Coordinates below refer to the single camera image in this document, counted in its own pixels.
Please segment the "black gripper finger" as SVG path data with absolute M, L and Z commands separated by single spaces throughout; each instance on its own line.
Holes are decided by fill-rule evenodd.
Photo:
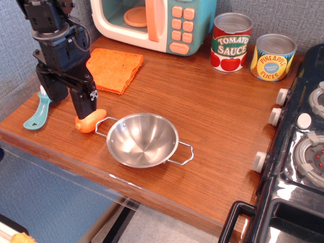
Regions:
M 36 74 L 40 84 L 53 103 L 58 103 L 68 96 L 68 89 L 65 84 L 58 81 L 52 73 L 43 69 L 41 64 L 36 66 Z
M 70 95 L 79 119 L 84 119 L 97 110 L 97 90 L 89 93 L 83 89 L 70 89 Z

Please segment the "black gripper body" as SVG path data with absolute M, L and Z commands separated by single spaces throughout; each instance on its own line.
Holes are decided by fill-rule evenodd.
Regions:
M 93 77 L 86 68 L 91 38 L 82 25 L 38 24 L 32 27 L 32 37 L 40 46 L 40 50 L 34 52 L 34 57 L 67 89 L 83 89 L 89 93 L 96 90 Z

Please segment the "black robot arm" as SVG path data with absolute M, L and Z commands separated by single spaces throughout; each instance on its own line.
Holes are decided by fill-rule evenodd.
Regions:
M 98 93 L 86 67 L 91 38 L 71 15 L 73 1 L 18 1 L 18 5 L 40 46 L 33 52 L 40 84 L 54 103 L 70 95 L 77 117 L 86 118 L 97 109 Z

